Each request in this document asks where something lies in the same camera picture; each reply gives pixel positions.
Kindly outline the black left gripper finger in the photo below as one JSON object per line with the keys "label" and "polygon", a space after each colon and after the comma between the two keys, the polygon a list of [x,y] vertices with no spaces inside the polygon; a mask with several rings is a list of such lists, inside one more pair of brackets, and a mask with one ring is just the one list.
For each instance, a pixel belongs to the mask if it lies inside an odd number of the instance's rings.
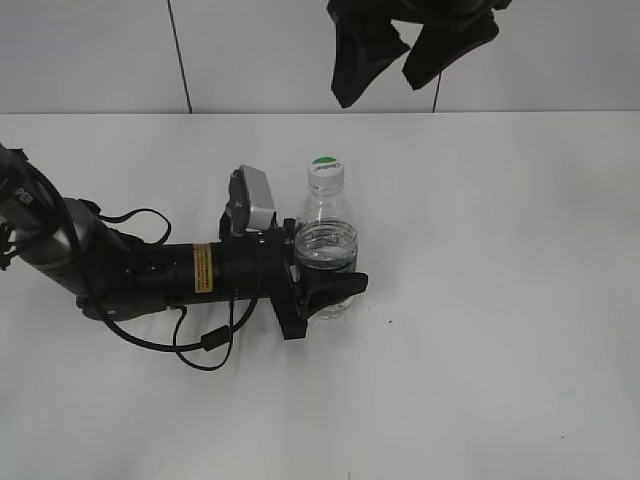
{"label": "black left gripper finger", "polygon": [[305,317],[338,318],[353,296],[366,291],[368,280],[368,275],[361,272],[308,271],[301,280]]}

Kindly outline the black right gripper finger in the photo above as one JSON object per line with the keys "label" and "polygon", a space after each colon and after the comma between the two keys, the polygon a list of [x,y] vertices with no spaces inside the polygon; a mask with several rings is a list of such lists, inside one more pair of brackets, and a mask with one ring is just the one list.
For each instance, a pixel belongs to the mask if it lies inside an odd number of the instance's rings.
{"label": "black right gripper finger", "polygon": [[342,108],[352,107],[369,85],[410,50],[389,20],[332,14],[336,48],[331,91]]}
{"label": "black right gripper finger", "polygon": [[402,73],[419,90],[463,56],[493,41],[499,27],[491,12],[461,31],[424,26],[404,63]]}

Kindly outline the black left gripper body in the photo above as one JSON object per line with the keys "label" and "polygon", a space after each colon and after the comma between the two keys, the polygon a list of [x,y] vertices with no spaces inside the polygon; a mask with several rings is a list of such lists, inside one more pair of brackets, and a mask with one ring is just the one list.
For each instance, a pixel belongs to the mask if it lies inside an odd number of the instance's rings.
{"label": "black left gripper body", "polygon": [[293,218],[286,218],[282,225],[273,222],[265,231],[234,235],[231,218],[221,218],[220,241],[213,245],[214,297],[249,302],[240,319],[233,322],[232,332],[247,323],[259,299],[267,298],[286,340],[306,336],[308,322],[293,274],[295,225]]}

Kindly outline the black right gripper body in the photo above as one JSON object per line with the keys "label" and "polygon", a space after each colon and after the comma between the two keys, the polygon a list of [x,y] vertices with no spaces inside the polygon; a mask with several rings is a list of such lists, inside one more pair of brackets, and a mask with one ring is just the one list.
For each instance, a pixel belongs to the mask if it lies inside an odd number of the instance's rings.
{"label": "black right gripper body", "polygon": [[485,1],[329,1],[334,19],[348,21],[391,21],[421,24],[450,30],[464,30],[494,10],[511,5],[510,0]]}

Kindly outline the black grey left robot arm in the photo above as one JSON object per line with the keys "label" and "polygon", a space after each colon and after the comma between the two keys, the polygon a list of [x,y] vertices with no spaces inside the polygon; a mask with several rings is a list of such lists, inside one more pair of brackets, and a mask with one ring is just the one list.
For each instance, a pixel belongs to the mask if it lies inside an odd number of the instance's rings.
{"label": "black grey left robot arm", "polygon": [[313,272],[296,258],[296,223],[278,220],[266,175],[243,165],[213,243],[148,243],[118,230],[93,202],[65,198],[19,149],[1,151],[1,262],[25,263],[71,292],[82,313],[119,332],[123,321],[192,304],[270,300],[282,334],[364,292],[360,272]]}

